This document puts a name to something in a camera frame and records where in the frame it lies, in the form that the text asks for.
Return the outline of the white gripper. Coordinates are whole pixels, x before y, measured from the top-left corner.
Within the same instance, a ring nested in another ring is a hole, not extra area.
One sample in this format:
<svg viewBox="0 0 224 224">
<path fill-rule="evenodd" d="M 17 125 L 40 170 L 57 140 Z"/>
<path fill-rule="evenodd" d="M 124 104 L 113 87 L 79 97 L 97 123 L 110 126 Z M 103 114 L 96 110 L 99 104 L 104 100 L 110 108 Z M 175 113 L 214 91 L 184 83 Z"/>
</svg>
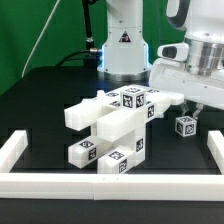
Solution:
<svg viewBox="0 0 224 224">
<path fill-rule="evenodd" d="M 152 66 L 149 86 L 183 94 L 186 100 L 180 105 L 182 116 L 189 111 L 187 100 L 197 102 L 192 114 L 195 120 L 204 105 L 224 110 L 224 69 L 215 70 L 210 76 L 194 75 L 186 72 L 181 62 L 159 58 Z"/>
</svg>

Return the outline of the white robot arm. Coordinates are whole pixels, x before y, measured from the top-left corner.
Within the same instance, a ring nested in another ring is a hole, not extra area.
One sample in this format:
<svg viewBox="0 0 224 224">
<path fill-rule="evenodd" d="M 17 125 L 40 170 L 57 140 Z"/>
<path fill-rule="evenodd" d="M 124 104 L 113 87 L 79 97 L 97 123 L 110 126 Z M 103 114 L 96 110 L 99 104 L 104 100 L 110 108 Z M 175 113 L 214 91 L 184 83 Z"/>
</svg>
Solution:
<svg viewBox="0 0 224 224">
<path fill-rule="evenodd" d="M 149 78 L 153 88 L 181 93 L 198 104 L 224 110 L 224 0 L 167 0 L 166 18 L 185 32 L 180 43 L 162 45 L 148 62 L 142 37 L 143 0 L 106 0 L 108 37 L 101 77 Z"/>
</svg>

